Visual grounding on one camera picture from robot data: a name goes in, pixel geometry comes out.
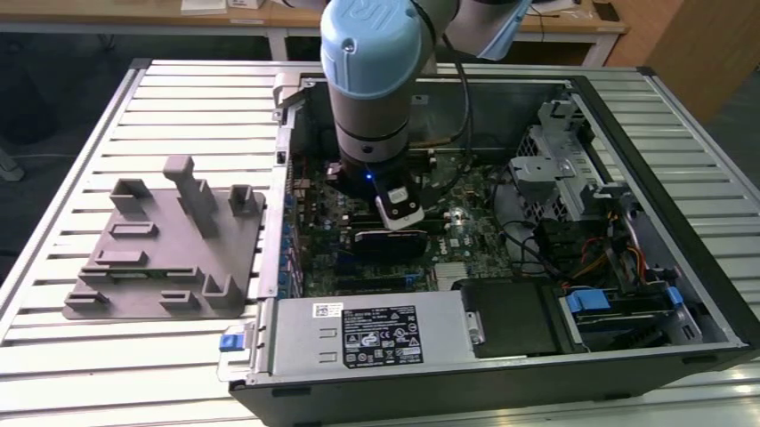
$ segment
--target desk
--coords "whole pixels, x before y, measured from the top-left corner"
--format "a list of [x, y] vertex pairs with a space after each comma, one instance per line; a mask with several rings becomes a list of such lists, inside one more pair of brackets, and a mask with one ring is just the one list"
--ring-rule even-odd
[[[221, 15], [182, 16], [181, 0], [2, 0], [0, 31], [174, 36], [265, 36], [272, 60], [287, 60], [288, 36], [319, 36], [319, 13], [267, 2], [261, 9], [232, 9]], [[591, 14], [590, 0], [580, 10]], [[516, 40], [583, 43], [591, 48], [584, 66], [604, 65], [616, 38], [627, 30], [622, 22], [528, 16]]]
[[[472, 75], [538, 72], [588, 78], [760, 313], [760, 195], [658, 80], [632, 68], [466, 67]], [[165, 156], [193, 155], [196, 176], [212, 188], [249, 184], [267, 191], [268, 181], [244, 165], [252, 157], [273, 159], [273, 80], [279, 73], [317, 71], [317, 63], [174, 60], [154, 60], [128, 71], [0, 286], [0, 426], [263, 427], [216, 377], [218, 335], [226, 326], [255, 318], [255, 302], [240, 319], [202, 321], [66, 320], [59, 310], [108, 220], [114, 180], [141, 178], [152, 188], [165, 188]], [[439, 72], [455, 74], [448, 64]], [[162, 114], [148, 123], [140, 119], [145, 111]], [[224, 111], [246, 114], [197, 123], [198, 112]], [[607, 153], [599, 158], [614, 165]], [[279, 248], [263, 242], [261, 250]], [[253, 272], [260, 271], [260, 258], [253, 257]], [[257, 285], [253, 277], [252, 298]], [[719, 422], [755, 427], [758, 395], [760, 369], [747, 363], [687, 377], [639, 398], [371, 425], [711, 427]]]

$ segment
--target circuit board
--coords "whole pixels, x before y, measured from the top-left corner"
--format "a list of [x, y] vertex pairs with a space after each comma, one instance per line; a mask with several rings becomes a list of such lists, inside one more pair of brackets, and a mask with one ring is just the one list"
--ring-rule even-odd
[[[424, 183], [447, 181], [455, 173], [456, 155], [435, 155], [433, 159], [436, 167], [417, 176]], [[371, 215], [372, 210], [364, 201], [332, 189], [321, 173], [304, 172], [308, 179], [295, 185], [304, 296], [353, 294], [339, 284], [381, 280], [400, 283], [400, 279], [403, 289], [393, 292], [436, 291], [435, 265], [463, 267], [458, 278], [510, 276], [508, 253], [487, 205], [490, 170], [492, 167], [486, 165], [472, 168], [435, 208], [425, 211], [425, 221], [435, 222], [435, 231], [425, 233], [423, 255], [401, 262], [368, 262], [353, 256], [351, 236], [361, 228], [347, 226], [345, 218]]]

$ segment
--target open computer chassis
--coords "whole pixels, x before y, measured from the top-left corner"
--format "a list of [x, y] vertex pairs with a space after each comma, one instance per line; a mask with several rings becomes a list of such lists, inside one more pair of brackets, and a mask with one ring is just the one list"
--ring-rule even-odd
[[[622, 399], [755, 355], [754, 314], [584, 77], [470, 77], [475, 161], [395, 233], [328, 185], [325, 82], [295, 80], [264, 231], [281, 244], [218, 364], [267, 425]], [[460, 87], [415, 91], [428, 141]], [[416, 181], [443, 181], [459, 147], [415, 147]]]

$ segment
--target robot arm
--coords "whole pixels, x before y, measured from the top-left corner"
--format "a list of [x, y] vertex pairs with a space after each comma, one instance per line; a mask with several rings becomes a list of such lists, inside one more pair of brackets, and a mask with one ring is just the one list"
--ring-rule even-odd
[[420, 189], [405, 167], [412, 83], [437, 39], [500, 59], [530, 0], [279, 0], [321, 9], [321, 67], [329, 89], [340, 162], [328, 179], [372, 200], [385, 227], [423, 219]]

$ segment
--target barcode sticker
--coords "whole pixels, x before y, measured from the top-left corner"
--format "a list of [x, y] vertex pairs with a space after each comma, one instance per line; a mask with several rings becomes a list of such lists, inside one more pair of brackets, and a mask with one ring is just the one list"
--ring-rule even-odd
[[263, 20], [229, 20], [229, 24], [263, 25]]
[[339, 318], [343, 311], [343, 302], [328, 302], [313, 304], [313, 318]]

